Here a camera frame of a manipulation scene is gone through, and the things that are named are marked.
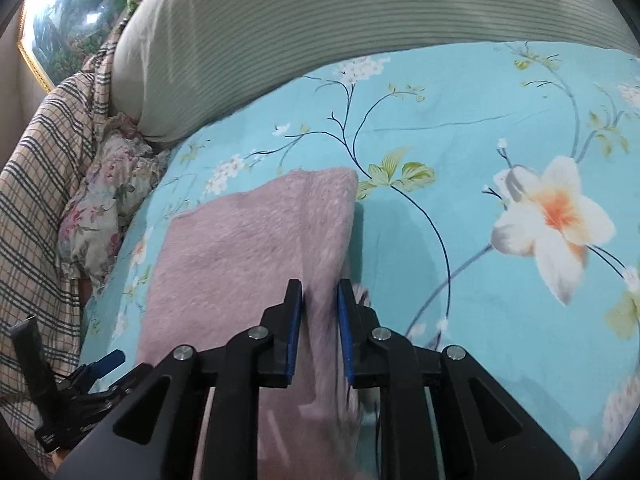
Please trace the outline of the mauve knit sweater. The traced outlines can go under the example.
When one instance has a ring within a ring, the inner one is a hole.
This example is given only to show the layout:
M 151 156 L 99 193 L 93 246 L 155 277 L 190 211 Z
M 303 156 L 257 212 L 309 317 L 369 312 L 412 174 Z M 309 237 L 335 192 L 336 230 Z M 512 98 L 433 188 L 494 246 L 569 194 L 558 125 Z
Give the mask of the mauve knit sweater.
M 348 272 L 358 178 L 349 168 L 295 170 L 170 222 L 141 325 L 137 358 L 159 363 L 179 344 L 225 344 L 303 284 L 296 371 L 259 395 L 263 479 L 355 479 L 358 402 L 347 387 L 334 306 Z

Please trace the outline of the beige plaid blanket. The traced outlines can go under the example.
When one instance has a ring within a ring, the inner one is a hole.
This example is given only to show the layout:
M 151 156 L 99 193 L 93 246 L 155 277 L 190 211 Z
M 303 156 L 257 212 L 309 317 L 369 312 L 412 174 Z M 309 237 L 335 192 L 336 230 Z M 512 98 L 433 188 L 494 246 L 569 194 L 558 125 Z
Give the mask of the beige plaid blanket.
M 58 274 L 58 228 L 107 121 L 114 54 L 124 28 L 118 24 L 79 72 L 46 95 L 1 171 L 1 420 L 46 477 L 54 467 L 34 436 L 37 410 L 9 330 L 33 316 L 55 376 L 76 368 L 79 286 Z

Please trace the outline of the turquoise floral bed sheet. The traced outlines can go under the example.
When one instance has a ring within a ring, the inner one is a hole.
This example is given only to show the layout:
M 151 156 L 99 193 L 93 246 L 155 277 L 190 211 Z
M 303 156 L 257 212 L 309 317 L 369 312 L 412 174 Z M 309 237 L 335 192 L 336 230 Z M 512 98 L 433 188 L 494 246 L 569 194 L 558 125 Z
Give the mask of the turquoise floral bed sheet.
M 89 302 L 81 359 L 137 353 L 175 218 L 294 170 L 358 178 L 352 279 L 460 344 L 588 477 L 639 404 L 639 61 L 450 44 L 319 68 L 172 151 Z

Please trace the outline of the green striped pillow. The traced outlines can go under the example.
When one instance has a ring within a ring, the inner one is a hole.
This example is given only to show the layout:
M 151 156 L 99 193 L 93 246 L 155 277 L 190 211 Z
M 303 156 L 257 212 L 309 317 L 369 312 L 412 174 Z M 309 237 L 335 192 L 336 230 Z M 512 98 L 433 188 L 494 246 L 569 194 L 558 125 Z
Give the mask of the green striped pillow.
M 175 143 L 317 67 L 517 39 L 639 50 L 627 0 L 142 0 L 115 51 L 112 107 Z

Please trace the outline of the gold framed landscape painting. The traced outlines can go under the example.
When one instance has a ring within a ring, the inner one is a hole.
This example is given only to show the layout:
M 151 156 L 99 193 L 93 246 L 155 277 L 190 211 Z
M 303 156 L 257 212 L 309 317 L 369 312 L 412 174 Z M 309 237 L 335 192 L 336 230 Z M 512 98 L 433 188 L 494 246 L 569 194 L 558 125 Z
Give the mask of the gold framed landscape painting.
M 126 0 L 25 0 L 18 50 L 44 91 L 78 72 L 122 19 Z

